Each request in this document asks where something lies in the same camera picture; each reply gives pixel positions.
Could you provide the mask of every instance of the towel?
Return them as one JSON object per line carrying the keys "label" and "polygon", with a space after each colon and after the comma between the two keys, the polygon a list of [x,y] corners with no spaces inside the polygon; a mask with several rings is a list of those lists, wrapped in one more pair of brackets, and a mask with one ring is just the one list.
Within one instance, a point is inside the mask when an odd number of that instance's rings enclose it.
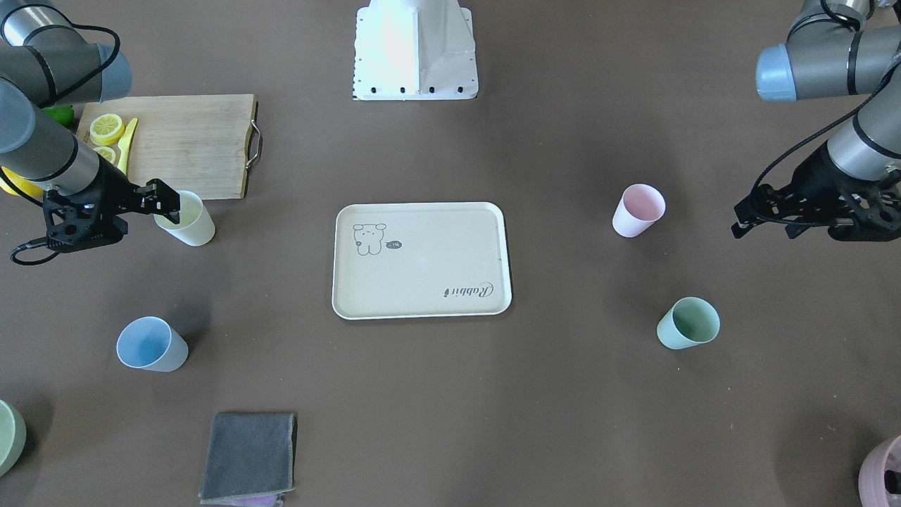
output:
{"label": "towel", "polygon": [[294,490],[294,424],[291,413],[216,414],[200,503],[281,505],[282,496]]}

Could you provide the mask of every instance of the yellow knife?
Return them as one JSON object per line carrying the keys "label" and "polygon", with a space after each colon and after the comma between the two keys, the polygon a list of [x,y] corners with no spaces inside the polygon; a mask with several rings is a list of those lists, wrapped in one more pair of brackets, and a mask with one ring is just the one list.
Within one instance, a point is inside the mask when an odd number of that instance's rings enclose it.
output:
{"label": "yellow knife", "polygon": [[119,163],[116,167],[122,174],[128,174],[128,151],[132,148],[132,138],[134,137],[134,128],[138,126],[138,118],[132,118],[131,122],[125,126],[125,132],[119,138]]}

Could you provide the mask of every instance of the cartoon bear illustration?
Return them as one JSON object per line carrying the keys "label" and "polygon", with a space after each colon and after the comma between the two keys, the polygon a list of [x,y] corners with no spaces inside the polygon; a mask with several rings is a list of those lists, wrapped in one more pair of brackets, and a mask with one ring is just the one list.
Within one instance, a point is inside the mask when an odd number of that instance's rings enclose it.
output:
{"label": "cartoon bear illustration", "polygon": [[357,243],[357,254],[378,255],[385,239],[385,224],[354,224],[353,239]]}

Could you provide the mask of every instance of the cutting board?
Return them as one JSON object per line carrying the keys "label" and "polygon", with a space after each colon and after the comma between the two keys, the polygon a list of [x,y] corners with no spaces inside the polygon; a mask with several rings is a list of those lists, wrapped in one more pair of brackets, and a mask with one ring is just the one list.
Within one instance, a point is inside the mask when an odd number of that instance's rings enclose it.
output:
{"label": "cutting board", "polygon": [[[78,123],[78,139],[95,148],[88,130],[106,113],[116,113],[125,124],[138,118],[128,158],[132,183],[144,185],[159,178],[203,199],[244,197],[255,96],[127,97],[87,104]],[[112,148],[118,156],[118,147]]]}

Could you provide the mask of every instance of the tray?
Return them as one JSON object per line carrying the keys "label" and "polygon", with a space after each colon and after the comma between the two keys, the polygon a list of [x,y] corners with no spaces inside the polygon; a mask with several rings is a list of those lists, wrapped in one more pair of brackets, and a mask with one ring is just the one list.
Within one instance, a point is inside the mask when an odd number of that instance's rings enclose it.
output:
{"label": "tray", "polygon": [[[116,113],[128,124],[138,118],[128,179],[137,185],[159,178],[176,190],[191,190],[202,199],[243,198],[250,166],[262,140],[253,123],[253,95],[126,97],[87,104],[76,135],[88,146],[91,122]],[[248,157],[257,133],[257,156]]]}
{"label": "tray", "polygon": [[512,300],[494,204],[355,204],[335,220],[332,308],[342,318],[496,315]]}

